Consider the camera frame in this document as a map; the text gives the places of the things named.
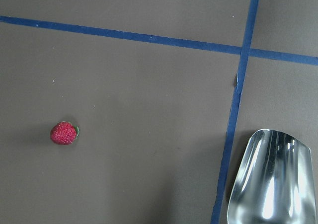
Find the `red strawberry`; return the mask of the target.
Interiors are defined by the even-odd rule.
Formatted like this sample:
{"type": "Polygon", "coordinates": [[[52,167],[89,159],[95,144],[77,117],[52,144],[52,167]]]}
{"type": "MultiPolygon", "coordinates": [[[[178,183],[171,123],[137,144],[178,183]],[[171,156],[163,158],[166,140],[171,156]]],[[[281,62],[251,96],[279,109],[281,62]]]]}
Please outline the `red strawberry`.
{"type": "Polygon", "coordinates": [[[72,123],[62,121],[56,124],[50,131],[50,139],[58,145],[70,145],[79,135],[79,127],[72,123]]]}

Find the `metal scoop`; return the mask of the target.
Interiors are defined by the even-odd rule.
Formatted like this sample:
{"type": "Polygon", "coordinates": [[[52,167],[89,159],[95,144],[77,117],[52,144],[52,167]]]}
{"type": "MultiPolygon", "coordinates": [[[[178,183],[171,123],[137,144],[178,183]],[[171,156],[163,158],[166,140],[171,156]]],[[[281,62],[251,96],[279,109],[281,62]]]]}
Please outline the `metal scoop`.
{"type": "Polygon", "coordinates": [[[228,208],[229,224],[315,224],[311,150],[277,130],[261,129],[248,140],[228,208]]]}

